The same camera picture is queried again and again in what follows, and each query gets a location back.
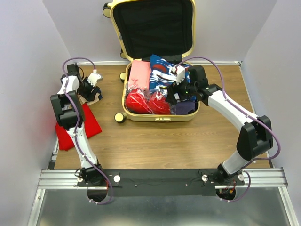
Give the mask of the beige packaged item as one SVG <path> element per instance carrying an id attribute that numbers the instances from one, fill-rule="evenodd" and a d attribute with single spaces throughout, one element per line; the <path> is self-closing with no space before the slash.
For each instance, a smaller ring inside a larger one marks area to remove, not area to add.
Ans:
<path id="1" fill-rule="evenodd" d="M 92 105 L 102 100 L 102 92 L 99 87 L 95 87 L 90 93 L 83 93 L 79 95 L 79 98 L 83 104 Z"/>

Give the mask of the purple sweatshirt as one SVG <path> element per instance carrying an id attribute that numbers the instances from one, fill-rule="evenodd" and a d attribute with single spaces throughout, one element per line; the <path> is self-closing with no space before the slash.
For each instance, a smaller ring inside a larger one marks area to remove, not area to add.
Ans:
<path id="1" fill-rule="evenodd" d="M 174 106 L 174 114 L 176 115 L 187 115 L 195 112 L 196 103 L 193 101 L 182 101 L 178 102 Z"/>

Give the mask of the blue red white patterned cloth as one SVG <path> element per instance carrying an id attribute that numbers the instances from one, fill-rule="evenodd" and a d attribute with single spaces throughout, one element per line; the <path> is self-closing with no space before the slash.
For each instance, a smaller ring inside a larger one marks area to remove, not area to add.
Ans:
<path id="1" fill-rule="evenodd" d="M 167 62 L 165 59 L 152 54 L 150 56 L 150 78 L 149 78 L 149 92 L 151 95 L 155 95 L 161 98 L 162 101 L 168 103 L 167 98 L 167 86 L 176 81 L 176 75 L 172 73 L 172 68 L 175 64 Z"/>

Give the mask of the red plastic packaged item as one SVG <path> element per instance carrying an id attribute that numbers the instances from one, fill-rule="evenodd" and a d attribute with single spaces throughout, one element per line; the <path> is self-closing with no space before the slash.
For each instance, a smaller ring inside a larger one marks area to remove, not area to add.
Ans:
<path id="1" fill-rule="evenodd" d="M 175 114 L 175 106 L 166 101 L 167 90 L 146 90 L 138 86 L 126 89 L 125 108 L 134 114 Z"/>

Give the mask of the pink cosmetic case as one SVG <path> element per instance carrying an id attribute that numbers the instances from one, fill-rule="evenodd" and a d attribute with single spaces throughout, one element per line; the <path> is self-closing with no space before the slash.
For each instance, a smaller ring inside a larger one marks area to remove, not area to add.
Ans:
<path id="1" fill-rule="evenodd" d="M 130 88 L 149 89 L 151 66 L 150 62 L 134 60 L 131 64 L 128 86 Z"/>

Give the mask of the cream yellow suitcase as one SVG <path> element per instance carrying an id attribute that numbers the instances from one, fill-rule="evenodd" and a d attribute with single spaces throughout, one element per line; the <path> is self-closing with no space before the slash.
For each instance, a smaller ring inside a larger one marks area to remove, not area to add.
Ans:
<path id="1" fill-rule="evenodd" d="M 130 62 L 156 54 L 179 63 L 193 51 L 193 0 L 114 0 L 104 4 L 103 15 L 112 21 L 120 56 Z"/>

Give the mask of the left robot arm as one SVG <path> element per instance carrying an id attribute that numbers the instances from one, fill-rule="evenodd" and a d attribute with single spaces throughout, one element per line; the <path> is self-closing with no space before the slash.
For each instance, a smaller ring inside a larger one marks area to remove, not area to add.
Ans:
<path id="1" fill-rule="evenodd" d="M 73 142 L 78 153 L 80 169 L 75 173 L 78 182 L 100 186 L 107 184 L 108 179 L 103 174 L 103 169 L 98 158 L 92 151 L 85 132 L 85 115 L 80 97 L 87 102 L 102 99 L 102 94 L 97 83 L 103 77 L 94 67 L 88 77 L 82 78 L 76 64 L 62 66 L 62 86 L 57 94 L 50 97 L 55 118 L 68 137 Z"/>

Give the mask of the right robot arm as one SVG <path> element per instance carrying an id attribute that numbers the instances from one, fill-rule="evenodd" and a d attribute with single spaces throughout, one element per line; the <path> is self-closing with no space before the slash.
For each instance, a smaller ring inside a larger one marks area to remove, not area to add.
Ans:
<path id="1" fill-rule="evenodd" d="M 209 84 L 202 66 L 176 65 L 171 73 L 175 82 L 167 87 L 166 101 L 175 105 L 180 100 L 196 97 L 223 115 L 239 131 L 235 152 L 207 175 L 210 181 L 228 184 L 233 177 L 257 156 L 273 147 L 271 121 L 259 117 L 233 101 L 217 84 Z"/>

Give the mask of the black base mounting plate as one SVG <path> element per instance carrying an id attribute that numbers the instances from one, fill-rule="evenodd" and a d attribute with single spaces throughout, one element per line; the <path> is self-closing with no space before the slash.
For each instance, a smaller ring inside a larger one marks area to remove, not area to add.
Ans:
<path id="1" fill-rule="evenodd" d="M 223 179 L 217 169 L 104 169 L 107 184 L 94 186 L 78 182 L 88 188 L 88 194 L 104 197 L 139 196 L 215 196 L 217 189 L 244 185 L 242 173 Z"/>

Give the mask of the aluminium frame rail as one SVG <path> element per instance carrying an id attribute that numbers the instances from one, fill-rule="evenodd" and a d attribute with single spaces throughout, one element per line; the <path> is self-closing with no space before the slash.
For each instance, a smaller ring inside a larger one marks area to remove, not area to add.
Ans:
<path id="1" fill-rule="evenodd" d="M 102 173 L 84 170 L 43 170 L 33 202 L 28 225 L 37 225 L 47 190 L 84 189 L 89 199 L 99 196 L 213 196 L 222 191 L 221 200 L 228 201 L 230 191 L 245 188 L 240 198 L 251 188 L 277 187 L 291 225 L 298 225 L 288 194 L 288 182 L 282 168 L 242 169 L 226 179 L 216 177 L 216 169 L 106 169 Z"/>

